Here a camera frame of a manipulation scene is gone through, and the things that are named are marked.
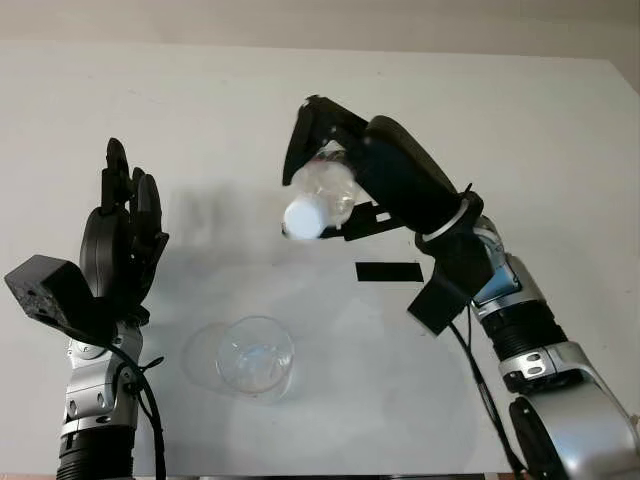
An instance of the black rectangle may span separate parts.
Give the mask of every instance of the black rectangle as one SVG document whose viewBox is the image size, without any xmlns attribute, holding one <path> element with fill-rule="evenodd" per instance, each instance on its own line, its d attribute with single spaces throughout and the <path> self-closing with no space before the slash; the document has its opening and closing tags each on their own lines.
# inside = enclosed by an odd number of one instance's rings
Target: black rectangle
<svg viewBox="0 0 640 480">
<path fill-rule="evenodd" d="M 356 262 L 359 282 L 423 282 L 419 263 Z"/>
</svg>

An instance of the white table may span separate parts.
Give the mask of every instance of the white table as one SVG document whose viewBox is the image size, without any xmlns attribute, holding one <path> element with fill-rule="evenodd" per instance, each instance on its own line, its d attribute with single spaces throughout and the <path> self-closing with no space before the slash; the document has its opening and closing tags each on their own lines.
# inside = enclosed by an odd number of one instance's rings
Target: white table
<svg viewBox="0 0 640 480">
<path fill-rule="evenodd" d="M 405 312 L 420 285 L 356 282 L 354 260 L 417 259 L 429 275 L 411 234 L 281 237 L 281 165 L 313 93 L 396 118 L 458 188 L 474 182 L 566 333 L 640 411 L 640 109 L 609 63 L 0 44 L 1 272 L 33 253 L 77 259 L 110 136 L 158 181 L 172 238 L 145 302 L 142 361 L 166 356 L 149 377 L 170 473 L 507 469 L 455 339 Z M 216 332 L 252 313 L 279 318 L 296 343 L 294 384 L 272 406 L 230 397 L 212 370 Z M 0 470 L 53 472 L 66 340 L 6 288 L 0 314 Z M 511 396 L 478 325 L 474 351 L 506 414 Z M 139 473 L 153 470 L 151 445 L 143 420 Z"/>
</svg>

